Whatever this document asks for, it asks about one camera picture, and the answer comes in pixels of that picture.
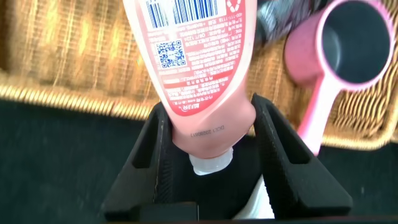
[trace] barcode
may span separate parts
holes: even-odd
[[[147,0],[146,6],[152,28],[167,27],[171,23],[184,24],[186,22],[218,16],[224,11],[225,0]],[[173,4],[173,12],[166,13],[164,4]]]

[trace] black fabric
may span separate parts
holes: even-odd
[[[142,125],[0,101],[1,223],[103,222],[100,205]],[[352,215],[398,213],[396,144],[373,152],[323,147],[319,159],[352,196]],[[223,205],[244,203],[230,200]]]

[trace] product label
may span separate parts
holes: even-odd
[[[206,109],[230,84],[243,51],[244,2],[136,1],[152,66],[178,115]]]

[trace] squeeze bottle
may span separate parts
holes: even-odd
[[[173,124],[173,143],[198,175],[224,169],[256,118],[246,74],[255,0],[124,0],[152,83]]]

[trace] qr code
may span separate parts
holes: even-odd
[[[181,40],[159,43],[156,47],[162,68],[175,68],[187,64]]]

